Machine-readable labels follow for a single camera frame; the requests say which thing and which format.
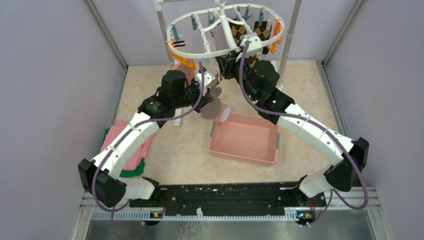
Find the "grey red striped sock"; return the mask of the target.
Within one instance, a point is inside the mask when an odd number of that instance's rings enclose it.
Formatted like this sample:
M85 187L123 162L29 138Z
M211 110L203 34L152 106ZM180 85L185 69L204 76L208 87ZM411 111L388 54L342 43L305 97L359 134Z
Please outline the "grey red striped sock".
M221 115L221 87L214 87L208 91L206 104L200 109L200 116L206 120L213 120Z

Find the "pink dotted sock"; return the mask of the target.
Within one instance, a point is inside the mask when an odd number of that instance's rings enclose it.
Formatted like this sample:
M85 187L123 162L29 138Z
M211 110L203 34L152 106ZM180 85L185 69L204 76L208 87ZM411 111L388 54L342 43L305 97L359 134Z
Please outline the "pink dotted sock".
M188 81L187 83L185 83L185 87L187 87L189 84L191 84L193 81L195 81L195 75L196 75L196 73L191 68L186 67L186 66L182 65L181 63L177 63L171 69L172 70L181 71L181 72L183 72L185 74L185 77L186 77L186 79ZM217 78L217 81L218 81L217 87L219 87L219 84L222 81L222 77L221 77L220 73L216 73L215 75L216 75L216 78ZM213 120L214 122L217 122L217 123L224 122L230 116L230 112L231 112L230 111L230 107L226 103L224 103L224 102L221 101L221 113L220 113L220 116L218 118L210 119L210 120Z

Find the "white oval clip hanger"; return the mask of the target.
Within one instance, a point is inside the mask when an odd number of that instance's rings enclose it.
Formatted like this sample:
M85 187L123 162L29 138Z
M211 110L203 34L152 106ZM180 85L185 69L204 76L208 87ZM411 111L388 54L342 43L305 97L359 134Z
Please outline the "white oval clip hanger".
M276 51L278 45L281 44L283 32L285 29L284 20L271 8L260 4L231 4L227 5L225 0L216 0L216 7L207 8L203 10L196 10L184 15L181 15L170 22L165 30L167 37L166 46L170 54L183 62L185 59L211 59L219 56L225 56L228 53L235 51L239 52L242 49L234 42L231 28L229 23L243 25L247 31L246 34L255 33L254 26L250 26L247 22L249 10L259 10L258 21L261 24L264 21L265 13L269 14L273 20L272 31L270 39L262 41L262 46L267 46L271 53ZM194 31L198 31L202 40L203 52L189 53L173 47L172 40L179 40L176 24L190 20L191 26ZM211 32L222 29L226 48L217 50L213 47L214 41L209 39L208 36Z

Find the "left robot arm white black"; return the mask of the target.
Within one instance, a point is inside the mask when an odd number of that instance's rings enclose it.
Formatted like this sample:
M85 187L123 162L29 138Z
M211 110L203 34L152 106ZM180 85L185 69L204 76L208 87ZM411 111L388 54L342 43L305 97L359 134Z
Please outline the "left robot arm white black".
M159 131L166 122L183 118L212 101L210 85L216 81L211 70L201 68L192 80L180 70L169 70L161 79L156 92L146 98L112 142L92 159L83 159L77 166L85 191L105 212L118 211L116 205L125 195L141 199L147 206L160 202L160 193L149 180L135 187L119 180L120 174L142 144Z

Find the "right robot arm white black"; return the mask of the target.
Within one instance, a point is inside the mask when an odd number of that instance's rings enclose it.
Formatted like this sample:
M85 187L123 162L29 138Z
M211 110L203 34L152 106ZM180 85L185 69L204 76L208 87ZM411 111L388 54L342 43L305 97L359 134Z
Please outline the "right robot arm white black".
M220 75L237 81L247 102L262 118L300 137L329 162L329 166L298 181L291 190L294 202L307 206L318 194L329 190L348 192L355 183L365 189L361 172L367 163L369 142L337 133L304 111L277 88L280 75L270 61L241 56L232 51L215 57Z

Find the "brown argyle sock left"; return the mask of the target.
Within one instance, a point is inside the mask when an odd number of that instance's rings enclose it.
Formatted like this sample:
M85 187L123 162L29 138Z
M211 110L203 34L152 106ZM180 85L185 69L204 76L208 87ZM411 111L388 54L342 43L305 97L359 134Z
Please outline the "brown argyle sock left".
M235 44L239 47L240 40L243 35L247 33L247 30L244 25L229 23L231 34Z

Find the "brown argyle sock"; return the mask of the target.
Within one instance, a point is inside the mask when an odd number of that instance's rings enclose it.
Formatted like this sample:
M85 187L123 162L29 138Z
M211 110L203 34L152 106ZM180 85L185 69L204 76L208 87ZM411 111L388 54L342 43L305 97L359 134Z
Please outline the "brown argyle sock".
M229 23L231 34L235 44L239 47L240 40L243 35L247 33L247 30L244 25Z
M253 31L257 34L261 41L267 41L271 37L273 23L271 20L263 21L261 24L257 20L254 23ZM263 47L261 52L256 54L255 58L260 60L263 55L267 55L269 53L269 49L267 46Z

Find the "brown argyle sock right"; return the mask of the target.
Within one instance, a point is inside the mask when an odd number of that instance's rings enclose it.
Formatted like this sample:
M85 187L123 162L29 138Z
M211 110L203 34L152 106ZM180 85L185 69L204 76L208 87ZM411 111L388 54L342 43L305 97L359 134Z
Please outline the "brown argyle sock right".
M267 41L271 37L273 23L271 20L263 21L261 24L257 20L254 23L253 31L257 34L261 41ZM255 58L260 60L263 55L267 55L269 53L269 49L267 46L263 47L261 52L256 54Z

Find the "white black striped sock rear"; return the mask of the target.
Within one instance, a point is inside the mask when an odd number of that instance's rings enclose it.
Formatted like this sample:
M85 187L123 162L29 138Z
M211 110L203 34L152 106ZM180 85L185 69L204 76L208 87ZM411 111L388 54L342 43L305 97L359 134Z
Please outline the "white black striped sock rear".
M184 39L180 39L180 40L173 39L172 40L172 46L174 48L176 48L176 49L185 48L186 47L186 42L185 42Z

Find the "pink plastic basket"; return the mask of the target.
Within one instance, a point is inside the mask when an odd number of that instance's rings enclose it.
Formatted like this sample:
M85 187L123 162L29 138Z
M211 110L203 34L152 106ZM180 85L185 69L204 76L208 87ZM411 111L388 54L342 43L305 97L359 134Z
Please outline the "pink plastic basket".
M278 161L279 127L254 115L231 113L224 122L214 122L210 132L212 156L258 166Z

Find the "pink folded cloth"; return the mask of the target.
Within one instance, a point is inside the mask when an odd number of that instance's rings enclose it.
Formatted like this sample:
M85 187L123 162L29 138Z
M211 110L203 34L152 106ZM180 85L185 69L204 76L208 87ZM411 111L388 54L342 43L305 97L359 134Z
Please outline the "pink folded cloth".
M106 149L112 141L125 129L128 122L123 120L117 120L115 124L111 125L109 128L104 130L102 146L100 151ZM143 144L134 152L134 154L129 158L128 162L123 167L122 171L124 174L129 174L130 172L137 173L140 175L144 171L145 167L145 158L148 155L149 147L153 141L156 133L153 133L143 142Z

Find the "green folded cloth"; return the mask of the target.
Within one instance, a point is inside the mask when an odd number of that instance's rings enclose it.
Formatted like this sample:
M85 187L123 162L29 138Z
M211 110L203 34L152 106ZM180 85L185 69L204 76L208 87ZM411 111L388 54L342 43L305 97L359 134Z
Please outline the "green folded cloth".
M123 126L112 126L104 130L101 151L105 150L107 146L119 135L124 129ZM142 156L142 147L140 147L133 156L128 160L122 171L120 172L121 178L132 178L140 176L144 172L145 158Z

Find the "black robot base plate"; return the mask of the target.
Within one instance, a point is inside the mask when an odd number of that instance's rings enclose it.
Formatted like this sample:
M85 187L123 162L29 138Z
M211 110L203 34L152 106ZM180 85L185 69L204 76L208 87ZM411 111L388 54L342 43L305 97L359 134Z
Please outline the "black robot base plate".
M308 198L296 181L213 184L159 184L149 199L133 198L131 208L150 212L157 221L294 221L316 220L316 209L327 205L323 193Z

